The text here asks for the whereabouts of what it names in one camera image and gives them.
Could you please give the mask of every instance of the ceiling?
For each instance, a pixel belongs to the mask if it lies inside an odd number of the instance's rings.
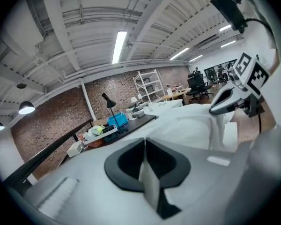
[[[15,120],[22,101],[37,106],[55,91],[79,85],[80,78],[89,82],[141,68],[187,65],[198,54],[241,39],[232,29],[219,32],[228,23],[209,1],[22,0],[25,15],[15,12],[14,22],[7,19],[0,33],[0,117]],[[27,22],[21,24],[19,16]],[[119,30],[127,31],[126,42],[133,46],[124,46],[113,65]],[[18,89],[21,82],[27,88]]]

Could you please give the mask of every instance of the wooden floor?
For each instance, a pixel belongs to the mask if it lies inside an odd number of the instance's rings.
[[[212,87],[209,92],[213,93],[214,96],[219,91],[220,86],[216,85],[215,87]],[[192,98],[190,96],[185,97],[185,104],[189,104],[188,100]],[[213,100],[213,97],[210,96],[209,99],[202,99],[200,101],[201,104],[207,104],[211,103]],[[275,126],[275,120],[274,117],[269,110],[269,107],[267,106],[266,102],[262,103],[262,107],[265,110],[263,114],[261,114],[261,127],[262,132],[269,130]],[[236,109],[235,114],[231,120],[231,122],[237,123],[237,132],[238,132],[238,144],[250,141],[255,139],[259,134],[259,122],[258,122],[258,116],[255,116],[253,118],[249,118],[242,109]]]

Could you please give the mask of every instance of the shelving unit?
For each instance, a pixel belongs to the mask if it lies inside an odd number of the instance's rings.
[[[151,81],[151,79],[150,79],[151,76],[152,77],[157,77],[157,79],[155,78],[154,81]],[[144,82],[144,79],[147,79],[147,78],[149,78],[150,81],[149,82]],[[133,78],[133,81],[135,83],[136,89],[137,89],[139,94],[141,94],[140,93],[140,89],[143,89],[145,91],[146,94],[144,94],[144,95],[142,94],[142,96],[143,97],[148,97],[149,102],[154,102],[154,101],[151,101],[151,98],[150,98],[150,95],[152,95],[152,94],[155,94],[155,93],[158,93],[158,92],[162,91],[163,95],[165,95],[164,89],[163,89],[163,85],[162,85],[162,83],[160,81],[160,78],[159,78],[159,75],[158,75],[156,69],[154,69],[153,72],[143,73],[143,74],[141,74],[140,71],[138,71],[138,74],[137,74],[136,77]],[[156,89],[153,86],[156,83],[160,85],[160,88]],[[154,89],[153,92],[148,92],[147,87],[149,87],[149,86],[152,86],[152,88]],[[159,97],[157,94],[156,94],[156,97],[157,97],[158,101],[162,100],[161,97]]]

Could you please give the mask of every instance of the black railing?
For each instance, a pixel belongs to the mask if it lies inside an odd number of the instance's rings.
[[[40,164],[44,162],[45,159],[49,157],[57,148],[59,148],[66,140],[73,137],[75,141],[78,141],[76,132],[78,132],[87,124],[90,124],[90,126],[93,127],[91,122],[92,119],[82,123],[78,127],[74,128],[72,131],[64,134],[55,142],[53,142],[52,144],[41,150],[39,153],[37,153],[35,156],[29,159],[26,163],[20,166],[17,170],[15,170],[10,176],[8,176],[3,181],[3,184],[5,186],[14,188],[16,191],[18,191],[21,194],[24,187],[23,183],[28,178],[28,176],[32,174],[32,172],[36,170],[36,168],[40,166]]]

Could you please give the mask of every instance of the blue plastic container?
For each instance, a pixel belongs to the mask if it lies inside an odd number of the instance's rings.
[[[125,113],[120,112],[120,113],[115,114],[114,116],[116,117],[116,120],[117,120],[118,125],[120,127],[122,127],[124,124],[128,123],[128,120],[125,116]],[[108,123],[109,126],[114,124],[118,128],[117,123],[114,120],[113,116],[111,116],[107,119],[107,123]]]

